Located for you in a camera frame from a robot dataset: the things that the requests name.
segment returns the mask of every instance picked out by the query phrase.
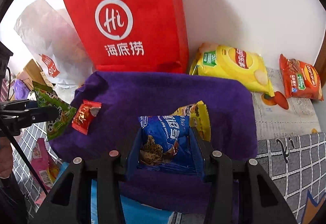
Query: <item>black cable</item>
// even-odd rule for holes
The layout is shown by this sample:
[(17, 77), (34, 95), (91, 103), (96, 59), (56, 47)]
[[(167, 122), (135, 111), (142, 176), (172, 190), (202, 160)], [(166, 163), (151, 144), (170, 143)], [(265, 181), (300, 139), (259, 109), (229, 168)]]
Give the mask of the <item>black cable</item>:
[(7, 70), (9, 71), (9, 87), (8, 87), (7, 101), (9, 101), (9, 92), (10, 92), (10, 84), (11, 84), (11, 72), (10, 72), (10, 69), (8, 67), (7, 67)]
[(38, 174), (36, 173), (36, 171), (34, 170), (34, 168), (32, 167), (31, 163), (29, 162), (29, 160), (27, 159), (27, 157), (25, 156), (24, 152), (22, 151), (22, 149), (20, 148), (19, 144), (17, 143), (17, 141), (15, 140), (15, 138), (13, 137), (13, 135), (10, 133), (9, 129), (7, 128), (7, 126), (4, 124), (2, 117), (0, 116), (0, 130), (2, 130), (2, 132), (6, 135), (6, 137), (10, 140), (11, 144), (14, 146), (14, 148), (17, 150), (17, 152), (19, 153), (19, 155), (22, 157), (22, 160), (25, 162), (25, 164), (27, 165), (27, 167), (29, 168), (30, 172), (34, 175), (35, 179), (38, 181), (38, 183), (40, 184), (41, 188), (43, 189), (44, 193), (47, 195), (48, 191), (46, 190), (43, 182), (41, 181), (40, 177), (38, 176)]

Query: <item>white circle logo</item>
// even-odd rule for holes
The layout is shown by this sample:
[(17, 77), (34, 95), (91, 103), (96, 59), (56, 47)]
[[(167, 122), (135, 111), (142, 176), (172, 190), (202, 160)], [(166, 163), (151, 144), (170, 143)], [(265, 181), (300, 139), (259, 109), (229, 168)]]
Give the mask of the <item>white circle logo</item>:
[[(116, 30), (116, 26), (118, 27), (123, 27), (124, 26), (124, 21), (120, 20), (120, 14), (118, 10), (106, 8), (106, 20), (105, 23), (103, 24), (104, 27), (107, 28), (108, 31), (105, 31), (100, 23), (100, 11), (103, 9), (108, 4), (115, 4), (119, 7), (121, 7), (128, 18), (128, 25), (125, 30), (125, 32), (122, 34), (122, 36), (119, 35), (114, 35), (114, 31)], [(131, 11), (129, 7), (121, 0), (103, 0), (100, 2), (100, 4), (97, 6), (96, 11), (95, 11), (95, 22), (98, 27), (98, 29), (101, 31), (101, 33), (106, 36), (109, 39), (112, 40), (122, 40), (125, 39), (127, 36), (129, 36), (132, 25), (133, 25), (133, 18)]]

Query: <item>green label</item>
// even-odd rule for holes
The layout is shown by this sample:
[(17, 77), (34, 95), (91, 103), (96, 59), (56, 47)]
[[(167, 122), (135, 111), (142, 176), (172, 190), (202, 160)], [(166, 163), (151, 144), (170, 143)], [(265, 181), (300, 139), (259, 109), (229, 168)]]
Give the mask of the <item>green label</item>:
[(203, 65), (214, 67), (216, 66), (216, 52), (205, 52), (203, 55)]
[(302, 77), (301, 74), (297, 73), (297, 79), (298, 79), (298, 89), (299, 90), (304, 90), (305, 89), (304, 78)]

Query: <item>brown wooden edge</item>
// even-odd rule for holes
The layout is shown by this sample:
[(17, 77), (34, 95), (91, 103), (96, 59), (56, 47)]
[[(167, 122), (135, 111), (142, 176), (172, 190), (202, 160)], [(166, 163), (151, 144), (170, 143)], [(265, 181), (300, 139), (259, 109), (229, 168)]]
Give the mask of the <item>brown wooden edge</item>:
[(320, 82), (323, 87), (326, 83), (326, 32), (314, 67), (320, 76)]

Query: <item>green snack package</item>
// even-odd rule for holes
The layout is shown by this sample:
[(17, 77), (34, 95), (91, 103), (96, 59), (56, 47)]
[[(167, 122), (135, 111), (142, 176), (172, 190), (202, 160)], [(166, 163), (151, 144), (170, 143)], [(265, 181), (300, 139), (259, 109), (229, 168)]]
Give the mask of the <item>green snack package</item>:
[(33, 87), (38, 107), (55, 106), (59, 111), (59, 117), (55, 121), (46, 122), (48, 140), (59, 137), (67, 125), (71, 122), (77, 109), (62, 101), (54, 95), (52, 88), (33, 81)]

